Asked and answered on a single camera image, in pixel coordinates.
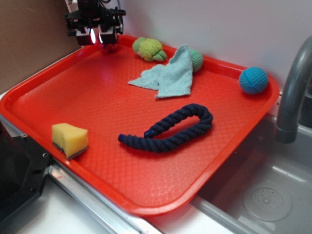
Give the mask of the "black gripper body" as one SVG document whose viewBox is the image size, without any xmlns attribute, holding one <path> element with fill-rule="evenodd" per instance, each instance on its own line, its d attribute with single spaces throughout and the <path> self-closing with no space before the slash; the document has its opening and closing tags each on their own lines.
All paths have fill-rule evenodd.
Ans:
<svg viewBox="0 0 312 234">
<path fill-rule="evenodd" d="M 121 9 L 120 1 L 115 8 L 107 8 L 108 0 L 71 0 L 77 5 L 77 10 L 64 14 L 67 35 L 75 36 L 77 30 L 84 32 L 85 28 L 101 27 L 107 30 L 115 27 L 117 33 L 123 34 L 123 17 L 126 11 Z"/>
</svg>

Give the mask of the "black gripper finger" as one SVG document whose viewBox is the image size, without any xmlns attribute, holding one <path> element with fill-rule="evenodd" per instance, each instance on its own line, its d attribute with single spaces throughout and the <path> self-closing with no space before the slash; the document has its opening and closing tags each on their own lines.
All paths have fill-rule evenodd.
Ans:
<svg viewBox="0 0 312 234">
<path fill-rule="evenodd" d="M 92 45 L 91 29 L 85 28 L 84 32 L 77 30 L 76 39 L 80 46 Z"/>
<path fill-rule="evenodd" d="M 115 27 L 110 27 L 103 31 L 99 28 L 99 40 L 102 44 L 116 44 L 118 41 L 117 31 Z"/>
</svg>

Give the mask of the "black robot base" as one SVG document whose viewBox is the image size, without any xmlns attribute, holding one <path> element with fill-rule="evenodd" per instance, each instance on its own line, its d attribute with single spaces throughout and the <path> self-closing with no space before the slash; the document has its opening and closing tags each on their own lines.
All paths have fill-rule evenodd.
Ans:
<svg viewBox="0 0 312 234">
<path fill-rule="evenodd" d="M 12 137 L 0 125 L 0 224 L 38 199 L 51 155 L 29 136 Z"/>
</svg>

